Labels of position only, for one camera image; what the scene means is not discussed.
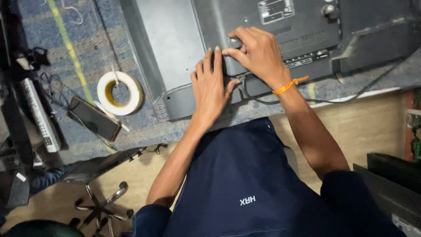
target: left hand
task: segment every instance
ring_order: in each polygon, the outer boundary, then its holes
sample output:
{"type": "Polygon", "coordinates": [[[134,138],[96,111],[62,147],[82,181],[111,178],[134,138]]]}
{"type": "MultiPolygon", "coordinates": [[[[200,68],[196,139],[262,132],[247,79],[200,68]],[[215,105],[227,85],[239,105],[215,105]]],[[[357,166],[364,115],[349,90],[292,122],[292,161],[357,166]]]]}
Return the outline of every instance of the left hand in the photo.
{"type": "Polygon", "coordinates": [[[192,121],[197,121],[208,130],[221,114],[234,86],[240,83],[232,80],[224,88],[222,75],[222,55],[219,46],[215,48],[213,72],[211,69],[212,49],[208,48],[205,58],[196,65],[196,71],[190,75],[196,99],[196,111],[192,121]]]}

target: wooden floor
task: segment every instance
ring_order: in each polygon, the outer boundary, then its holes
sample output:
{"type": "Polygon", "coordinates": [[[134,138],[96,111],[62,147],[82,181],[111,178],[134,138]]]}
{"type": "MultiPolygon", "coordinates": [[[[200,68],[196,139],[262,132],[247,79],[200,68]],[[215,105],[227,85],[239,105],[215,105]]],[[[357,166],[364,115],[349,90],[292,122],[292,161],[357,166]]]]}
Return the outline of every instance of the wooden floor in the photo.
{"type": "MultiPolygon", "coordinates": [[[[404,100],[402,95],[389,94],[356,100],[344,105],[330,105],[317,108],[316,112],[338,142],[350,166],[353,163],[366,165],[366,153],[380,152],[402,156],[404,146],[404,100]]],[[[287,118],[280,114],[271,116],[277,134],[285,145],[296,153],[300,178],[314,191],[320,192],[321,181],[308,166],[293,137],[287,118]]],[[[91,183],[93,192],[105,200],[122,181],[129,184],[127,193],[111,205],[110,209],[124,215],[129,208],[138,211],[144,204],[149,188],[165,159],[176,144],[161,149],[161,155],[144,154],[133,162],[126,162],[112,169],[91,183]]],[[[29,205],[19,207],[6,217],[6,224],[0,229],[4,233],[15,224],[34,219],[56,220],[69,223],[72,218],[84,219],[88,212],[74,209],[74,202],[80,197],[88,198],[84,186],[58,183],[33,196],[29,205]]],[[[95,226],[83,231],[92,236],[95,226]]],[[[130,231],[131,222],[114,221],[116,233],[130,231]]]]}

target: masking tape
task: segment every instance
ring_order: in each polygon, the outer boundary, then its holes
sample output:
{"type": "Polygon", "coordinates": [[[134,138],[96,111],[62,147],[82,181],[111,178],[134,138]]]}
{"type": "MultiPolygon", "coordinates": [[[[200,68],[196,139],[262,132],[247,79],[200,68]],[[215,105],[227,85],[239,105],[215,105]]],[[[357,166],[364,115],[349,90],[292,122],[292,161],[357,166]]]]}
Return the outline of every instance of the masking tape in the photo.
{"type": "Polygon", "coordinates": [[[98,99],[102,106],[115,115],[127,115],[139,108],[143,101],[143,91],[139,82],[130,75],[123,72],[116,72],[118,80],[127,85],[130,92],[129,101],[122,105],[119,104],[111,95],[111,89],[115,83],[113,72],[106,73],[98,82],[98,99]]]}

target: hrx logo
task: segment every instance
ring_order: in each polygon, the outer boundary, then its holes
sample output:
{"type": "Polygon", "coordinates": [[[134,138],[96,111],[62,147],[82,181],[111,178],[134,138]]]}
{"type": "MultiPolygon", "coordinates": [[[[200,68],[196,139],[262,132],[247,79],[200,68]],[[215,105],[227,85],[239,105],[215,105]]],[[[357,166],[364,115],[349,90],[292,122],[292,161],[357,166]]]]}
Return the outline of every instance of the hrx logo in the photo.
{"type": "Polygon", "coordinates": [[[254,196],[253,197],[245,198],[243,200],[240,200],[240,202],[241,202],[240,206],[249,204],[250,202],[253,202],[253,201],[256,201],[256,198],[254,196]]]}

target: orange wristband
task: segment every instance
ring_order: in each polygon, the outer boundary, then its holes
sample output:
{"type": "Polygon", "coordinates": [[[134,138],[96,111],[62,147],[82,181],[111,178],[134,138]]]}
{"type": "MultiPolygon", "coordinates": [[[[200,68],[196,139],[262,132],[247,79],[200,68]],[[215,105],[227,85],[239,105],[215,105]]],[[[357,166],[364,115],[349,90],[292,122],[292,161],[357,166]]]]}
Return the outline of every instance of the orange wristband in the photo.
{"type": "Polygon", "coordinates": [[[286,84],[285,86],[283,86],[281,89],[276,90],[276,91],[272,91],[274,94],[281,94],[282,92],[288,90],[288,88],[290,88],[293,84],[298,84],[299,81],[304,81],[307,78],[309,78],[309,76],[305,76],[302,78],[296,78],[294,80],[292,80],[291,82],[289,82],[288,84],[286,84]]]}

